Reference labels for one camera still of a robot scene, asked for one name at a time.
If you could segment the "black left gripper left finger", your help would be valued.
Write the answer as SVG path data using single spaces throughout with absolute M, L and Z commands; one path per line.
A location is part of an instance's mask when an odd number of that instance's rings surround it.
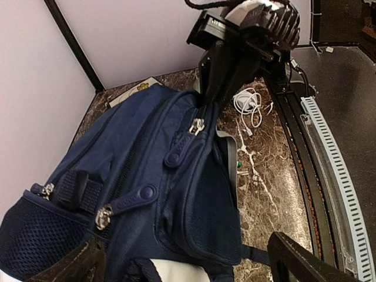
M 29 281 L 104 281 L 106 253 L 101 241 L 91 237 L 52 267 Z

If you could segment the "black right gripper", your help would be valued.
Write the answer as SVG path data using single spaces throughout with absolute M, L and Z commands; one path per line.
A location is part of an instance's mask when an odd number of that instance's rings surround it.
M 225 106 L 253 82 L 263 62 L 296 47 L 297 10 L 225 8 L 217 14 L 205 9 L 187 43 L 205 51 L 199 64 L 203 104 Z

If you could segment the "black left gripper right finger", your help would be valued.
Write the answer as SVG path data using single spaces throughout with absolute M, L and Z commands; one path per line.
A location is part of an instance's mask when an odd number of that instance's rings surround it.
M 282 232 L 274 232 L 267 245 L 274 281 L 357 281 L 320 260 Z

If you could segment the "navy blue student backpack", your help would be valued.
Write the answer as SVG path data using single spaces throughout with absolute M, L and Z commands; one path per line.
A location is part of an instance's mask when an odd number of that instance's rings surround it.
M 237 146 L 218 117 L 161 85 L 108 110 L 5 214 L 1 271 L 28 281 L 91 237 L 104 281 L 233 281 L 244 258 L 269 265 L 241 241 Z

